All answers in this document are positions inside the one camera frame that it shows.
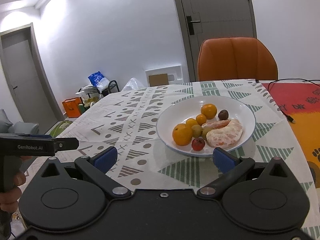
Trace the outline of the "left hand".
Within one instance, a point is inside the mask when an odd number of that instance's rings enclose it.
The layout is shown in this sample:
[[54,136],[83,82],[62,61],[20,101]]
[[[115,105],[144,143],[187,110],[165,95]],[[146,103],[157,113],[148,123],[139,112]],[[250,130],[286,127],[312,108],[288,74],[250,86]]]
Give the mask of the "left hand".
[[30,164],[32,159],[31,156],[1,157],[1,211],[14,213],[17,210],[22,195],[20,186],[26,182],[23,163]]

